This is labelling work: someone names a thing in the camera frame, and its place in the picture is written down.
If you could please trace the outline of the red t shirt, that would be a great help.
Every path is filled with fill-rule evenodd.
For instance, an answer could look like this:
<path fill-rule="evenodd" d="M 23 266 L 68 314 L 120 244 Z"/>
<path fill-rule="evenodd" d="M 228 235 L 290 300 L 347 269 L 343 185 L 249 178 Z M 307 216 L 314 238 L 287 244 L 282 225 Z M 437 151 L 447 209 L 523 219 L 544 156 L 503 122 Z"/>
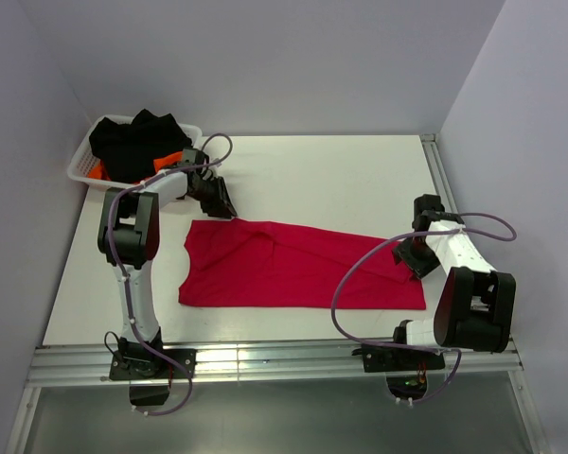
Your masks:
<path fill-rule="evenodd" d="M 195 220 L 179 302 L 194 307 L 328 308 L 351 267 L 381 244 L 372 236 L 271 221 Z M 421 283 L 386 246 L 354 272 L 340 309 L 423 310 Z"/>

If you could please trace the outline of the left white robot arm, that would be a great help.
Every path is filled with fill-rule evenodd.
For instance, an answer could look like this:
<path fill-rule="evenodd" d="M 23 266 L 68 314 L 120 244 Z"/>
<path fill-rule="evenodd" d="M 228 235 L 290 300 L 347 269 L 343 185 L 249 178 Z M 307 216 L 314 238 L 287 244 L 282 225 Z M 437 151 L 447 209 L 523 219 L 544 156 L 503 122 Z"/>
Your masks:
<path fill-rule="evenodd" d="M 155 315 L 151 268 L 160 245 L 160 210 L 189 197 L 211 218 L 237 215 L 223 177 L 212 173 L 160 171 L 130 188 L 105 193 L 98 249 L 113 267 L 123 327 L 115 360 L 143 377 L 155 377 L 166 365 L 161 327 Z"/>

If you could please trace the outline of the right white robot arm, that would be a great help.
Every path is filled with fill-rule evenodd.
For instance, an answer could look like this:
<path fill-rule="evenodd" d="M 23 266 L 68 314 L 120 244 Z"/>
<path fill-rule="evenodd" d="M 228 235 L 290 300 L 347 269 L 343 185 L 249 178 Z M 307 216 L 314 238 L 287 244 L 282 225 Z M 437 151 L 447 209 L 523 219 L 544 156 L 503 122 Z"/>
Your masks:
<path fill-rule="evenodd" d="M 516 280 L 497 271 L 477 250 L 460 219 L 414 221 L 414 235 L 393 251 L 417 279 L 437 268 L 446 281 L 434 316 L 403 321 L 391 345 L 391 358 L 400 368 L 419 362 L 423 347 L 459 348 L 477 352 L 506 350 L 513 316 Z"/>

